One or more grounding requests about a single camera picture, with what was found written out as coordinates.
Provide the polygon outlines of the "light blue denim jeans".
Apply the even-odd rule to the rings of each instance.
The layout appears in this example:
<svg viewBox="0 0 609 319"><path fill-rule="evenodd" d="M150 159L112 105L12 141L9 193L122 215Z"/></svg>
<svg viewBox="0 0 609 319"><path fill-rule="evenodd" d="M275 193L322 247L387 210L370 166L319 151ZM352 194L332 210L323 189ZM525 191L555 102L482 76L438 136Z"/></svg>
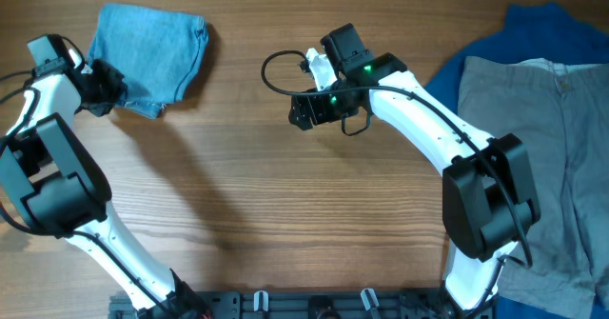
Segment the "light blue denim jeans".
<svg viewBox="0 0 609 319"><path fill-rule="evenodd" d="M124 75L116 105L150 119L181 102L203 64L207 22L193 14L107 3L98 15L88 59Z"/></svg>

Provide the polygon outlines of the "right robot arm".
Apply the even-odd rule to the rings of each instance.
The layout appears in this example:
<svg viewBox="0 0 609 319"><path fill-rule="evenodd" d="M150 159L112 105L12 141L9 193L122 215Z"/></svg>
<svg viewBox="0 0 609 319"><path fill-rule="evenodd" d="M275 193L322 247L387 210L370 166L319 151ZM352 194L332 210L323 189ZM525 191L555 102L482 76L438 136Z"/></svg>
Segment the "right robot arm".
<svg viewBox="0 0 609 319"><path fill-rule="evenodd" d="M303 53L315 87L292 96L288 120L301 130L365 110L398 130L442 177L442 222L450 246L444 287L470 314L497 293L502 267L540 220L540 204L523 142L465 122L429 94L391 53L374 56L351 24Z"/></svg>

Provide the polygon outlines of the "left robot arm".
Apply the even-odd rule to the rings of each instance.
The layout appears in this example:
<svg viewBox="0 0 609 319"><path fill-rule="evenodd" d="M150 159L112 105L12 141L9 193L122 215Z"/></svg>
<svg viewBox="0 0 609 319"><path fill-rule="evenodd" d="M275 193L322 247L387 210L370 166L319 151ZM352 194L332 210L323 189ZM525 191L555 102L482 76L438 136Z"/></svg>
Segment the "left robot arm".
<svg viewBox="0 0 609 319"><path fill-rule="evenodd" d="M40 65L19 93L18 122L1 139L1 186L22 220L14 228L64 239L88 254L128 294L139 318L209 318L211 307L134 237L113 206L107 177L71 127L75 114L101 116L127 90L104 62Z"/></svg>

